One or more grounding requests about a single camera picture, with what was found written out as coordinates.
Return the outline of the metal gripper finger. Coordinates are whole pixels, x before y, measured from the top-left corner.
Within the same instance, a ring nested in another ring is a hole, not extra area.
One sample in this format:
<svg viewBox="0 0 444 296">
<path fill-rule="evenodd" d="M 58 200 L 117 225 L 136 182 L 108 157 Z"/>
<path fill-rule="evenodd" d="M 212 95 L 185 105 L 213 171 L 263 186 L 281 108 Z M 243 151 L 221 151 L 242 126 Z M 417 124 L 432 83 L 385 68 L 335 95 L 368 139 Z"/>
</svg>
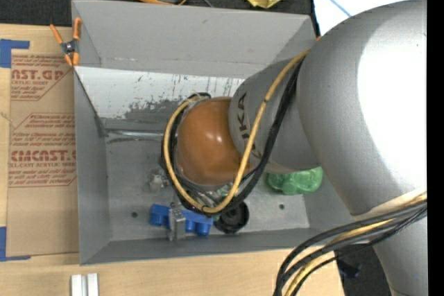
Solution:
<svg viewBox="0 0 444 296">
<path fill-rule="evenodd" d="M 150 192 L 160 192 L 167 187 L 167 178 L 163 170 L 156 170 L 151 172 L 148 182 Z"/>
<path fill-rule="evenodd" d="M 186 218 L 183 215 L 180 205 L 172 203 L 169 210 L 169 232 L 170 241 L 179 241 L 186 237 Z"/>
</svg>

